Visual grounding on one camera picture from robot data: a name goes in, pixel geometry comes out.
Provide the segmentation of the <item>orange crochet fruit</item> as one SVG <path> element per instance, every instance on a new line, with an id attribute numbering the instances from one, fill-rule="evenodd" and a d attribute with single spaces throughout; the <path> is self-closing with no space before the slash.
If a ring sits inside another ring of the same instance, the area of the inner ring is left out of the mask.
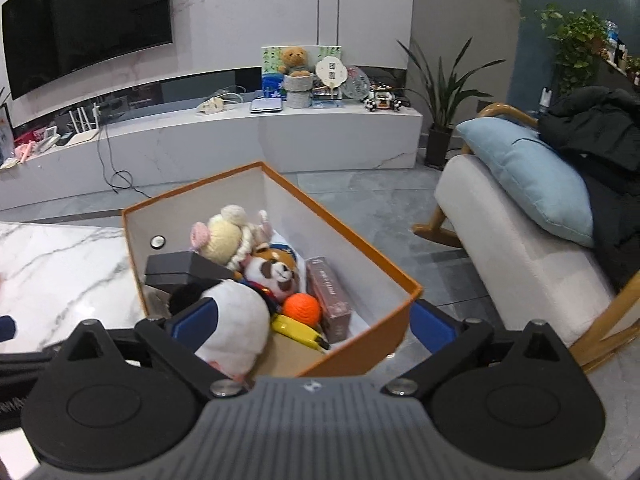
<path id="1" fill-rule="evenodd" d="M 298 292 L 286 298 L 281 313 L 309 327 L 317 327 L 322 317 L 319 301 L 304 292 Z"/>

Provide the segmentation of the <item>white striped plush toy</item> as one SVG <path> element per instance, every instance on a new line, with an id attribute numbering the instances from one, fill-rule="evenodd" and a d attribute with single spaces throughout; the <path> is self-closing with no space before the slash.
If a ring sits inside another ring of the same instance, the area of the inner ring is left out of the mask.
<path id="1" fill-rule="evenodd" d="M 169 298 L 170 318 L 205 297 L 218 306 L 218 327 L 195 354 L 237 382 L 254 368 L 266 348 L 270 332 L 270 314 L 262 297 L 237 281 L 222 280 L 215 286 L 190 284 Z"/>

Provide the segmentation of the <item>white tv cabinet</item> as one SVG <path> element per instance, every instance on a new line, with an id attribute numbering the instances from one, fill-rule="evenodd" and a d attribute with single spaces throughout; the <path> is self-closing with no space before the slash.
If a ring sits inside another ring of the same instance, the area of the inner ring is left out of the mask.
<path id="1" fill-rule="evenodd" d="M 413 108 L 369 112 L 357 104 L 270 114 L 241 104 L 211 115 L 178 110 L 134 118 L 3 170 L 1 206 L 103 192 L 117 169 L 137 188 L 201 180 L 256 160 L 280 172 L 405 169 L 416 161 L 421 126 Z"/>

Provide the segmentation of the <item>black television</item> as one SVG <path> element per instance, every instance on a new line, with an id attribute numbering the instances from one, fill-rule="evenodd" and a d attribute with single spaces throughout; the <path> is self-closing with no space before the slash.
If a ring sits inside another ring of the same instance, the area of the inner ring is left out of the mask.
<path id="1" fill-rule="evenodd" d="M 90 65 L 169 44 L 169 0 L 6 0 L 6 74 L 14 99 Z"/>

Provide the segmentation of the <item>brown teddy bear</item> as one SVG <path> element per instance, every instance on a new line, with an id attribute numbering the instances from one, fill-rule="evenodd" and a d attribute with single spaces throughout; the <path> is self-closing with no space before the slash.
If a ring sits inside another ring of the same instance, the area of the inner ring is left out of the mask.
<path id="1" fill-rule="evenodd" d="M 290 77 L 309 76 L 308 54 L 303 47 L 286 47 L 280 52 L 278 72 Z"/>

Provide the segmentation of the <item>orange storage box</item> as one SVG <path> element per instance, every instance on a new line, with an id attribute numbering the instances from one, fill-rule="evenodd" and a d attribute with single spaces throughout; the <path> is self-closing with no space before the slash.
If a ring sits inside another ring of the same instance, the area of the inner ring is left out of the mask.
<path id="1" fill-rule="evenodd" d="M 346 340 L 320 352 L 274 334 L 251 378 L 360 375 L 396 351 L 421 285 L 265 162 L 236 167 L 124 209 L 122 224 L 145 314 L 168 313 L 167 294 L 145 285 L 149 256 L 188 249 L 192 224 L 231 204 L 243 207 L 252 221 L 265 211 L 276 242 L 291 246 L 299 261 L 326 258 L 352 300 Z"/>

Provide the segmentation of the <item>tiger plush toy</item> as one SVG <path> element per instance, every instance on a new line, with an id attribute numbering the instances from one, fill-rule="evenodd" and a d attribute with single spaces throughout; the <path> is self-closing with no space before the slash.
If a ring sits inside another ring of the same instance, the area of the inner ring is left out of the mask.
<path id="1" fill-rule="evenodd" d="M 299 292 L 297 257 L 287 244 L 261 244 L 243 263 L 240 283 L 257 292 L 268 312 L 280 312 L 285 300 Z"/>

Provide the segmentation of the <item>potted green plant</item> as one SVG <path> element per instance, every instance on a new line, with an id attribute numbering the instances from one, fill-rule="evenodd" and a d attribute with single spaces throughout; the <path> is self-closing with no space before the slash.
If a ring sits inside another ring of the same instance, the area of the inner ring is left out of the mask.
<path id="1" fill-rule="evenodd" d="M 418 96 L 431 114 L 432 122 L 427 131 L 424 164 L 437 169 L 446 165 L 449 144 L 454 128 L 452 122 L 459 106 L 468 99 L 490 98 L 491 94 L 477 88 L 468 88 L 466 83 L 481 70 L 498 66 L 506 62 L 505 58 L 497 58 L 480 66 L 458 74 L 458 67 L 471 47 L 473 38 L 465 41 L 448 73 L 445 72 L 442 57 L 438 58 L 437 70 L 432 70 L 426 56 L 416 41 L 411 40 L 406 46 L 399 40 L 399 47 L 408 56 L 409 64 L 418 72 L 420 89 L 407 91 Z"/>

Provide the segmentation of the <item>leafy vine plant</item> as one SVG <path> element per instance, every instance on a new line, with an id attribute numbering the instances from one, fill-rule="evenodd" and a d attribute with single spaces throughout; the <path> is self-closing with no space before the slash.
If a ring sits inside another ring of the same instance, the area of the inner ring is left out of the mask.
<path id="1" fill-rule="evenodd" d="M 559 96 L 591 86 L 606 40 L 605 21 L 596 12 L 564 11 L 547 4 L 537 11 L 540 26 L 554 44 L 554 79 Z"/>

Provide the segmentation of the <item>black jacket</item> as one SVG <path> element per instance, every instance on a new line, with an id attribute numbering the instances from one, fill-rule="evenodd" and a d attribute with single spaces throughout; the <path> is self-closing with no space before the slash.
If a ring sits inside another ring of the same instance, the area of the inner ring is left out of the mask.
<path id="1" fill-rule="evenodd" d="M 594 255 L 623 289 L 639 272 L 639 99 L 622 89 L 579 88 L 538 119 L 538 132 L 584 180 Z"/>

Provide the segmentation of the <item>yellow tape measure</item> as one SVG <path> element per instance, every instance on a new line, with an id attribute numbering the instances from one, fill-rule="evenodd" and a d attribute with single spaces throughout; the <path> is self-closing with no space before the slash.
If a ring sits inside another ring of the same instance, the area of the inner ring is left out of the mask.
<path id="1" fill-rule="evenodd" d="M 331 349 L 330 344 L 322 335 L 310 326 L 294 320 L 294 318 L 276 314 L 271 319 L 271 328 L 276 333 L 288 337 L 312 350 L 329 351 Z"/>

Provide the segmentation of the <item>round white fan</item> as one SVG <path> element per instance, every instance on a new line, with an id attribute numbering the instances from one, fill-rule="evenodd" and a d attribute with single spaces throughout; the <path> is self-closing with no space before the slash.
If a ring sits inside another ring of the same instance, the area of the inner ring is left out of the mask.
<path id="1" fill-rule="evenodd" d="M 329 88 L 330 94 L 333 94 L 346 81 L 348 70 L 339 58 L 328 55 L 316 64 L 316 75 Z"/>

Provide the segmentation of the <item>dark card box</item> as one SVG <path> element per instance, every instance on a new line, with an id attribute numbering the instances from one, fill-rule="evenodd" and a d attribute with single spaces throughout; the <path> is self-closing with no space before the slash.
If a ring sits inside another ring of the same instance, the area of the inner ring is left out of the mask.
<path id="1" fill-rule="evenodd" d="M 352 300 L 324 257 L 306 260 L 307 292 L 318 300 L 320 326 L 330 344 L 348 338 Z"/>

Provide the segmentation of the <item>light blue pillow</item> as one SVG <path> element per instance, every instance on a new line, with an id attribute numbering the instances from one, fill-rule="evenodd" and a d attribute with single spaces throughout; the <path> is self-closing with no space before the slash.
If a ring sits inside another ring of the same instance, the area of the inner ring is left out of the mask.
<path id="1" fill-rule="evenodd" d="M 457 125 L 457 132 L 541 229 L 593 248 L 593 216 L 585 181 L 534 129 L 503 118 L 479 117 Z"/>

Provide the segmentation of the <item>white wifi router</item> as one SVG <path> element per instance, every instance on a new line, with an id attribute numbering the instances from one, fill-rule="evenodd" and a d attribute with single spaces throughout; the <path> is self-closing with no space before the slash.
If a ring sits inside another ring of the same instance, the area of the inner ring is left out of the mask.
<path id="1" fill-rule="evenodd" d="M 73 134 L 66 143 L 67 146 L 86 143 L 93 140 L 100 131 L 100 107 L 97 102 L 93 102 L 90 110 L 78 106 L 76 110 L 70 111 Z"/>

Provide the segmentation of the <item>white rocking chair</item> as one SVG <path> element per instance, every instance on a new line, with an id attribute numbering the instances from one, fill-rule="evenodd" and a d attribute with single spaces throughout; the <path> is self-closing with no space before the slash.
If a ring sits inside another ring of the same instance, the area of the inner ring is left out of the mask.
<path id="1" fill-rule="evenodd" d="M 479 117 L 503 118 L 539 136 L 538 119 L 510 105 L 490 104 Z M 541 318 L 583 366 L 638 337 L 639 272 L 615 289 L 593 248 L 541 229 L 466 144 L 442 170 L 435 200 L 431 220 L 413 233 L 468 253 L 507 328 Z"/>

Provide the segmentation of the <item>black gift box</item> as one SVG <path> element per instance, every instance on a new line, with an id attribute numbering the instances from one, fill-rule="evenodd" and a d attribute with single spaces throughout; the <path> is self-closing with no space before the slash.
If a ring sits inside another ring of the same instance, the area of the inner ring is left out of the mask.
<path id="1" fill-rule="evenodd" d="M 190 284 L 208 289 L 222 280 L 240 278 L 238 271 L 229 270 L 190 250 L 150 255 L 144 271 L 145 285 L 168 294 Z"/>

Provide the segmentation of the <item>cream crochet doll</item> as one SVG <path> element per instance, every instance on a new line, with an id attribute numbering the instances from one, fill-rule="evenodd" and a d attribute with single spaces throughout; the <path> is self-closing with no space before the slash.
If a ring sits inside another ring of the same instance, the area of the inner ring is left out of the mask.
<path id="1" fill-rule="evenodd" d="M 245 209 L 227 205 L 206 223 L 191 228 L 190 244 L 194 252 L 231 271 L 241 271 L 253 250 L 270 242 L 273 236 L 267 211 L 258 211 L 258 222 L 250 222 Z"/>

